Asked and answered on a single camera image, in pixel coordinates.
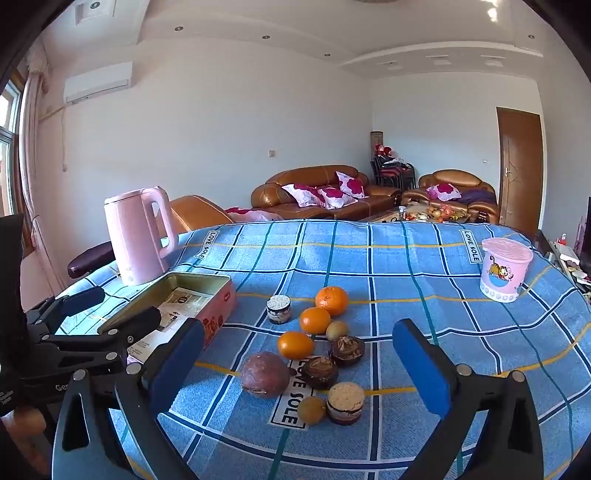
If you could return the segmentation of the left hand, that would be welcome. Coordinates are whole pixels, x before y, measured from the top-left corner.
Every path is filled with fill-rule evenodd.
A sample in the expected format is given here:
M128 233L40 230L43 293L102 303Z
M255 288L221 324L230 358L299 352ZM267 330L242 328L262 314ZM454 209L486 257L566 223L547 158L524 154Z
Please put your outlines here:
M39 474L48 474L47 459L33 442L33 439L42 435L46 429L46 421L42 413L36 408L20 407L2 416L1 420L13 443L27 462Z

